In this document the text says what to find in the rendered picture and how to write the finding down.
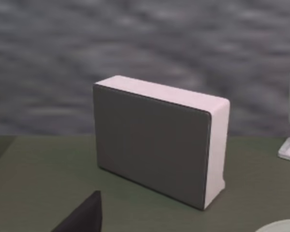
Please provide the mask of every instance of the blurry gray background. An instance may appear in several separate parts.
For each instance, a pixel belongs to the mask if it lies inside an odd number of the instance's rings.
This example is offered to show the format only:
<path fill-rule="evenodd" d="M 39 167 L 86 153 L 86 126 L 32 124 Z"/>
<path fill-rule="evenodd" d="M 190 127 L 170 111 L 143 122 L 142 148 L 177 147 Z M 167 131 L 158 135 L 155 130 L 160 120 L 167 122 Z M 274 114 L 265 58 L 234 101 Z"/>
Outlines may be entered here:
<path fill-rule="evenodd" d="M 92 133 L 92 84 L 120 74 L 287 136 L 289 73 L 290 0 L 0 0 L 0 134 Z"/>

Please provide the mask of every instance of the gray front panel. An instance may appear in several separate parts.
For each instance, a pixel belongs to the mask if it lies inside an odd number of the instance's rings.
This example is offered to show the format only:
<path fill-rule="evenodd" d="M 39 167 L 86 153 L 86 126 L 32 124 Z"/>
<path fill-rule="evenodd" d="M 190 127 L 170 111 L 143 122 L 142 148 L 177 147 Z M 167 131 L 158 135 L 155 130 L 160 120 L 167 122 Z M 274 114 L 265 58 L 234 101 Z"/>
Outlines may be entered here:
<path fill-rule="evenodd" d="M 208 112 L 94 85 L 98 165 L 204 208 Z"/>

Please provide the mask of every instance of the white plate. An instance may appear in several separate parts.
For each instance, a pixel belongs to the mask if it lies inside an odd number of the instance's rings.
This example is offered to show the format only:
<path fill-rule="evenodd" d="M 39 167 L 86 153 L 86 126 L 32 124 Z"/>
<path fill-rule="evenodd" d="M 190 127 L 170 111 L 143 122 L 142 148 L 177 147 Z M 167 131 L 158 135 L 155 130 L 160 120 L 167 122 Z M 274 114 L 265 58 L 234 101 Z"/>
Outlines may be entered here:
<path fill-rule="evenodd" d="M 290 219 L 273 222 L 260 228 L 256 232 L 290 232 Z"/>

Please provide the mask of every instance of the dark pointed object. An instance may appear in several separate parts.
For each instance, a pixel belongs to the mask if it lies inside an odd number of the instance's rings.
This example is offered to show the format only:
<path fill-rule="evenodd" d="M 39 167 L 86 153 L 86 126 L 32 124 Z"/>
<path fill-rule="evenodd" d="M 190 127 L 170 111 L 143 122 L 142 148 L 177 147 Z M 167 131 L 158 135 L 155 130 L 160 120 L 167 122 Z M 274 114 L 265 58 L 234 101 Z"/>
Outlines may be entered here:
<path fill-rule="evenodd" d="M 102 200 L 96 191 L 66 217 L 52 232 L 101 232 Z"/>

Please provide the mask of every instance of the table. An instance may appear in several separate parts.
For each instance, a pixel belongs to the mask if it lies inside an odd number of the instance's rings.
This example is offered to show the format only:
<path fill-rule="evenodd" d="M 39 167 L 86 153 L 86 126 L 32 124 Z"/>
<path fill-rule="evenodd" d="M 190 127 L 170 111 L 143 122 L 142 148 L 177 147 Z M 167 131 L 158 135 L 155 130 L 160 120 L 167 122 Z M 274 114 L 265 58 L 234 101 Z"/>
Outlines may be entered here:
<path fill-rule="evenodd" d="M 201 212 L 97 168 L 93 136 L 0 136 L 0 232 L 51 231 L 98 189 L 103 232 L 254 232 L 290 218 L 284 140 L 229 138 L 227 188 Z"/>

